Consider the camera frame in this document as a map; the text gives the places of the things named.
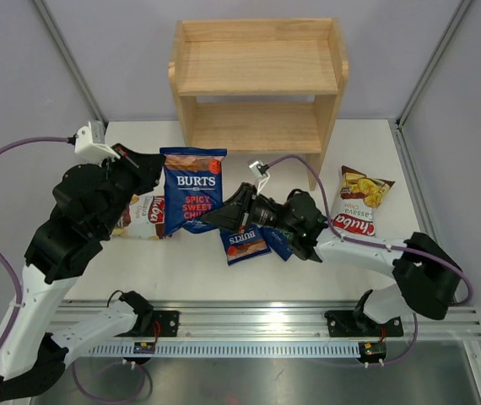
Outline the small Burts sweet chilli bag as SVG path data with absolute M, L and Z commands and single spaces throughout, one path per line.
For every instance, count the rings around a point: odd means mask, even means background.
M 220 238 L 229 266 L 271 252 L 262 232 L 256 225 L 246 228 L 243 233 L 234 233 L 222 229 Z

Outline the large Burts sweet chilli bag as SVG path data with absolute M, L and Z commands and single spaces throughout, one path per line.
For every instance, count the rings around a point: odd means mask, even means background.
M 223 205 L 225 148 L 163 147 L 165 156 L 165 235 L 184 229 L 203 234 L 215 229 L 201 220 Z

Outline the Burts sea salt vinegar bag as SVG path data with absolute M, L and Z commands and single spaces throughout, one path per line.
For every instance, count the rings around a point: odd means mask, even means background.
M 267 242 L 268 246 L 278 254 L 278 256 L 284 261 L 287 262 L 293 252 L 289 247 L 289 242 L 287 236 L 277 229 L 271 229 L 267 227 L 262 227 L 261 232 L 263 238 Z

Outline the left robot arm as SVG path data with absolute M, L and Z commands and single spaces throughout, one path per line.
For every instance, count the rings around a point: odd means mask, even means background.
M 119 143 L 112 152 L 99 164 L 72 167 L 53 188 L 56 204 L 24 254 L 14 300 L 0 325 L 0 402 L 39 396 L 101 341 L 124 333 L 142 336 L 153 326 L 154 307 L 128 291 L 92 319 L 47 330 L 132 197 L 159 184 L 163 155 L 139 154 Z

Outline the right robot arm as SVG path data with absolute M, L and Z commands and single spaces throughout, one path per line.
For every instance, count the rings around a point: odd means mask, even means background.
M 243 183 L 222 207 L 200 218 L 221 230 L 243 233 L 251 225 L 282 231 L 291 251 L 303 261 L 340 262 L 393 279 L 384 289 L 366 291 L 352 310 L 325 314 L 332 337 L 401 337 L 401 318 L 421 315 L 441 321 L 451 307 L 462 270 L 426 234 L 405 241 L 352 238 L 331 228 L 308 192 L 294 189 L 285 203 Z

